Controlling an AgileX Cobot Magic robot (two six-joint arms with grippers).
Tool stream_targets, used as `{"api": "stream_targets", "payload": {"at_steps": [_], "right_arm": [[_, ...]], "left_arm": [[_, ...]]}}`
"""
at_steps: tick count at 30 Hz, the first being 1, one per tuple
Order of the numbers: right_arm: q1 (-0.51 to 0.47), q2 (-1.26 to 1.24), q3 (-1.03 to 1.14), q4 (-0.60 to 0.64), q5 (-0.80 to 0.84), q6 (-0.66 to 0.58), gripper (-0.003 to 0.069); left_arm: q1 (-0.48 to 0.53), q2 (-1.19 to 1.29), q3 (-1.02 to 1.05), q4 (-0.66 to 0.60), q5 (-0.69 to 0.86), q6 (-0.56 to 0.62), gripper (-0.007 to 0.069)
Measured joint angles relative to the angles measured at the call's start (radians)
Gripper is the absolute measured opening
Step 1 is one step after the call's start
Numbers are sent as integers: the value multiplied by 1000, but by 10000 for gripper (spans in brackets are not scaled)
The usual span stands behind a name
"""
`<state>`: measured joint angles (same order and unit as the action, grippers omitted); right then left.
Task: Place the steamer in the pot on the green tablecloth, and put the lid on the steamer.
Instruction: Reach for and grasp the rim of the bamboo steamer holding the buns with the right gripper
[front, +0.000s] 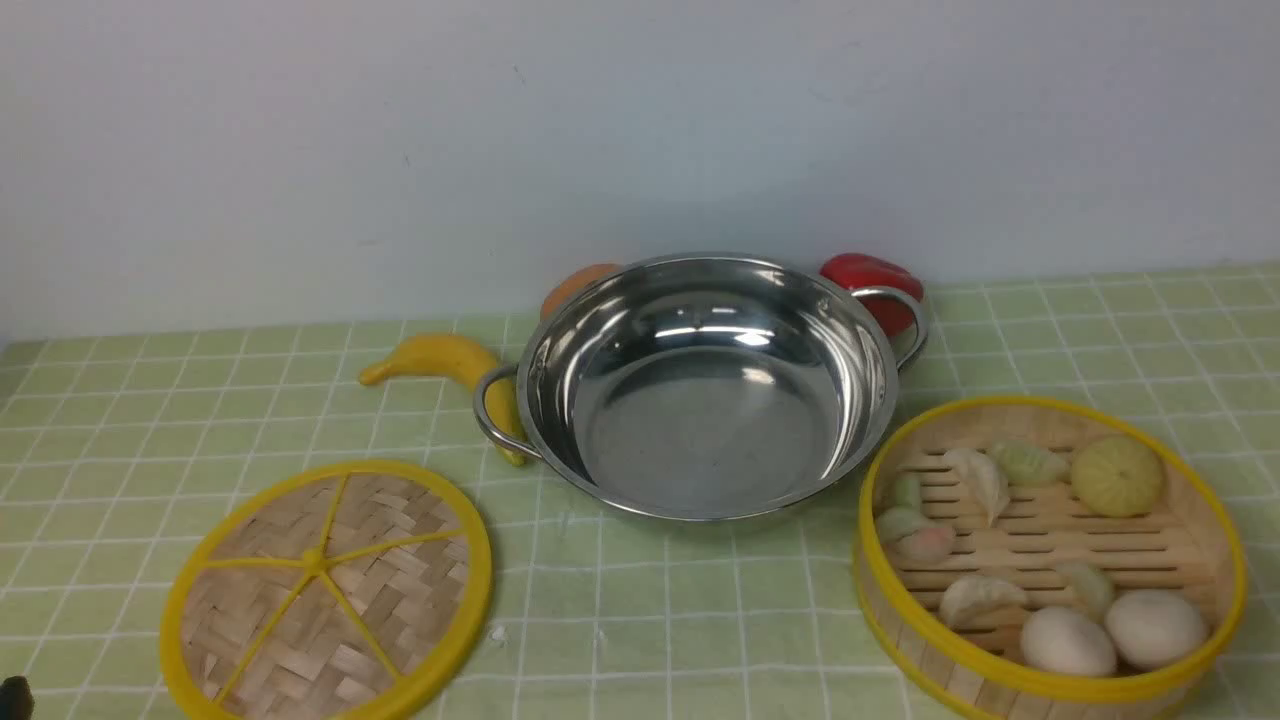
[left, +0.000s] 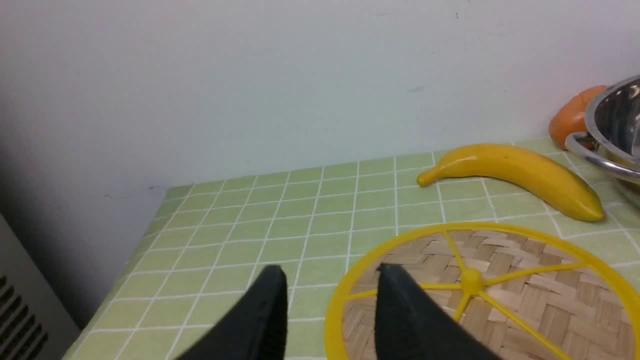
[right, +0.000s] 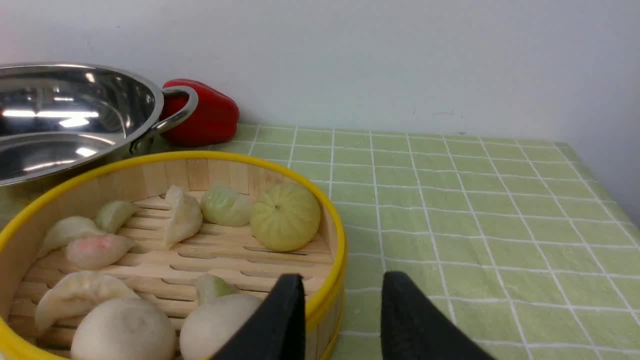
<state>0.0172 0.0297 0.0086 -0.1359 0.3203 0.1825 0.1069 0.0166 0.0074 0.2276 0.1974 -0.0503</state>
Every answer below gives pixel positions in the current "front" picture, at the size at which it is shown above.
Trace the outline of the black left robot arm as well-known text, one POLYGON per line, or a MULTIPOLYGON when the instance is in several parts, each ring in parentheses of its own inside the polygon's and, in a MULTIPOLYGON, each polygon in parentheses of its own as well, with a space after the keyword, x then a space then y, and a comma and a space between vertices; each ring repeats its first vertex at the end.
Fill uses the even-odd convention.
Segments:
POLYGON ((0 719, 31 720, 35 696, 28 680, 22 675, 8 676, 0 687, 0 719))

